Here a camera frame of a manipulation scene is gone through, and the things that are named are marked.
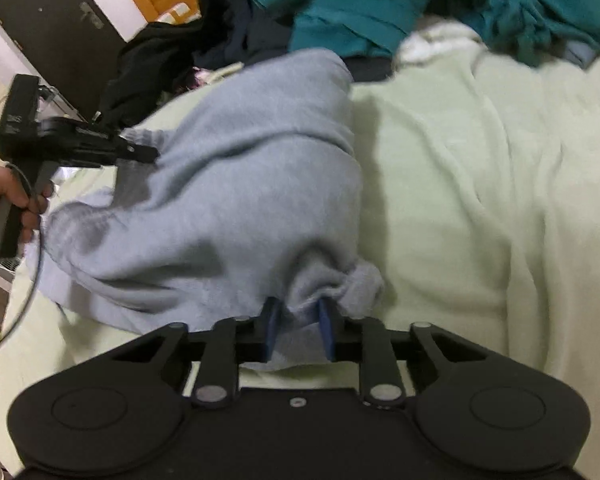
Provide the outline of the person's left hand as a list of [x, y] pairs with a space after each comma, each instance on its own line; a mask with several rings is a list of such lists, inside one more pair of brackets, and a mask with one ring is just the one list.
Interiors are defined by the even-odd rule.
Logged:
[[48, 200], [54, 194], [52, 182], [47, 182], [37, 198], [27, 196], [21, 183], [12, 170], [0, 166], [0, 199], [7, 198], [15, 207], [20, 209], [21, 234], [20, 242], [29, 243], [34, 232], [40, 227], [41, 216], [48, 207]]

